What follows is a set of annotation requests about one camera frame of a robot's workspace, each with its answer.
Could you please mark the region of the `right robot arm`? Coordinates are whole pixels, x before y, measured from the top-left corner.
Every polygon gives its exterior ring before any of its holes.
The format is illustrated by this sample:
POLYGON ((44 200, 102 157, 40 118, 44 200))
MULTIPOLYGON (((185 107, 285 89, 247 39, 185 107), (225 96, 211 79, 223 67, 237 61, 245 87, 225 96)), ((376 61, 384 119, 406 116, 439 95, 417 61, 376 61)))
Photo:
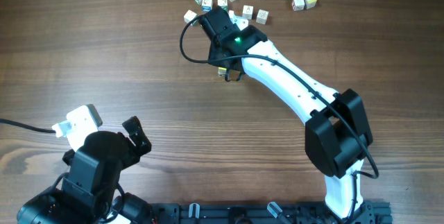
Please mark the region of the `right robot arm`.
POLYGON ((236 70, 269 88, 305 126, 305 152, 325 176, 325 203, 333 215, 352 222, 362 204, 359 181, 364 160, 373 163, 373 142, 361 97, 308 76, 287 60, 267 36, 216 7, 198 19, 210 39, 207 63, 236 70))

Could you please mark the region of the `red I block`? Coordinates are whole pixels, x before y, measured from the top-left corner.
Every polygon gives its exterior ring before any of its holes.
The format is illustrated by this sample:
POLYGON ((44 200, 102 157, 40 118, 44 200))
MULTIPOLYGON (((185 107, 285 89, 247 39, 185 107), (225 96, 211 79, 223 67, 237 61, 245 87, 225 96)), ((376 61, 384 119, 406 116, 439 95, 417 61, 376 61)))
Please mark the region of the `red I block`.
POLYGON ((219 77, 224 77, 226 75, 227 69, 224 67, 219 67, 218 68, 218 75, 219 77))

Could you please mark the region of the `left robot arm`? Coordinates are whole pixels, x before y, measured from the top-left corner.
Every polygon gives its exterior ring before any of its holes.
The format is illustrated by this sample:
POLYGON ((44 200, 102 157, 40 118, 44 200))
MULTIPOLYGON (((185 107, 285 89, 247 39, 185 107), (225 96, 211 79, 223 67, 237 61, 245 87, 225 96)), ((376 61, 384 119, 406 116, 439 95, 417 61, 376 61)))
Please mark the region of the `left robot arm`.
POLYGON ((151 143, 137 117, 122 126, 128 132, 98 131, 86 136, 78 150, 63 160, 70 169, 17 213, 18 223, 155 223, 153 208, 126 193, 121 172, 151 151, 151 143))

